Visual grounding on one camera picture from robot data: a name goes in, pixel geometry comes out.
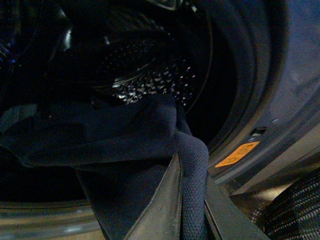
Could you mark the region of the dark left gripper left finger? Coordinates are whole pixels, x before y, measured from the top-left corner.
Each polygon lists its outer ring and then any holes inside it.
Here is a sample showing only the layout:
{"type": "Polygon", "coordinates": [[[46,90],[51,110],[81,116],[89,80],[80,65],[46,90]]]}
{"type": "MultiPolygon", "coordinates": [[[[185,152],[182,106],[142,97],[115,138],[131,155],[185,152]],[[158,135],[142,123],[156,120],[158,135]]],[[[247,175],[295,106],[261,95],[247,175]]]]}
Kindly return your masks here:
{"type": "Polygon", "coordinates": [[[178,240],[181,233],[183,167],[176,153],[148,206],[124,237],[126,240],[178,240]]]}

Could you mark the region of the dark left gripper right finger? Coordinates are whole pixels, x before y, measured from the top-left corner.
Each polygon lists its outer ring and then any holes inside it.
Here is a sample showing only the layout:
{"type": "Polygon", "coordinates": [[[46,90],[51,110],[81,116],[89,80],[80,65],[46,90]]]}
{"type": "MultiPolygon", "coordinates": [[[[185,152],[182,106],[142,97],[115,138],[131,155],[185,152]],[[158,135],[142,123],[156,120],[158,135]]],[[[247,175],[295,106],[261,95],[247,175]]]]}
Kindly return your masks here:
{"type": "Polygon", "coordinates": [[[268,237],[254,225],[223,193],[211,176],[205,185],[205,217],[209,240],[267,240],[268,237]]]}

